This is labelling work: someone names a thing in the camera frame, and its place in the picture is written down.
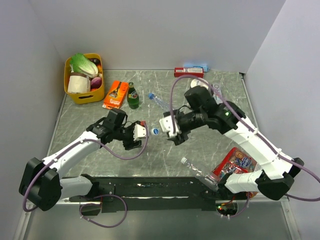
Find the blue white bottle cap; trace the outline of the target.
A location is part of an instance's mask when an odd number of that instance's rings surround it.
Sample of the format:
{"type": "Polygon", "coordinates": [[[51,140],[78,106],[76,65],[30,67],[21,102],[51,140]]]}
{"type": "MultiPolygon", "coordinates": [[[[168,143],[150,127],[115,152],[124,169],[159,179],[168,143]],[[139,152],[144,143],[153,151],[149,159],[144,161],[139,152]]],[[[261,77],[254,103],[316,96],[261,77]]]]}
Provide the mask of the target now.
{"type": "Polygon", "coordinates": [[[152,128],[151,130],[150,130],[150,133],[152,134],[152,135],[154,135],[154,136],[157,136],[157,135],[159,135],[159,133],[160,133],[160,131],[159,131],[159,129],[158,128],[152,128]]]}
{"type": "Polygon", "coordinates": [[[180,162],[181,162],[182,164],[185,164],[185,163],[187,162],[187,160],[188,160],[188,159],[187,159],[186,157],[183,157],[180,162]]]}

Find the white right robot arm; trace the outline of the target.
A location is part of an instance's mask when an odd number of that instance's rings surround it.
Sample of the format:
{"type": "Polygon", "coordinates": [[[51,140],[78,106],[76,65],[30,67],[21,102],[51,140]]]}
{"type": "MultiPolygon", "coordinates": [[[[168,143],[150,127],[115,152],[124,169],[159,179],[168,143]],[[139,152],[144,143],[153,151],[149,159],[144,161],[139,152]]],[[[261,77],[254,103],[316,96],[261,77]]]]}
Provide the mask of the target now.
{"type": "Polygon", "coordinates": [[[229,105],[240,116],[237,119],[226,104],[217,104],[209,91],[203,86],[195,86],[185,92],[191,112],[176,113],[178,128],[172,138],[175,145],[188,140],[188,134],[202,126],[217,130],[236,142],[261,167],[261,170],[248,173],[227,173],[217,184],[218,193],[223,199],[230,199],[240,192],[260,192],[271,200],[279,200],[292,187],[295,176],[300,172],[294,164],[303,165],[300,158],[286,162],[280,158],[281,150],[272,151],[273,145],[263,141],[262,135],[234,103],[229,105]]]}

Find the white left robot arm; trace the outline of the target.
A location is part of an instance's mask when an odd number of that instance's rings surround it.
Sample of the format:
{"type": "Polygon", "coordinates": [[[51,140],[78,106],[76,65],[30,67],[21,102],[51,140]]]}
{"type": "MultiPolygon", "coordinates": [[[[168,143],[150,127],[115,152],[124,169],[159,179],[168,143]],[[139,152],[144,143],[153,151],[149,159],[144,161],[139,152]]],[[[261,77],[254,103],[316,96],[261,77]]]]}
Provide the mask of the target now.
{"type": "Polygon", "coordinates": [[[73,142],[58,152],[43,159],[30,159],[24,169],[19,186],[23,196],[22,208],[31,212],[27,201],[34,208],[47,211],[61,199],[81,196],[88,201],[95,200],[99,195],[99,181],[88,174],[65,178],[65,174],[89,154],[104,148],[118,159],[124,156],[114,153],[107,147],[113,140],[122,142],[125,150],[140,148],[143,153],[147,143],[148,128],[145,121],[134,121],[126,126],[128,115],[125,111],[113,108],[107,116],[91,124],[73,142]]]}

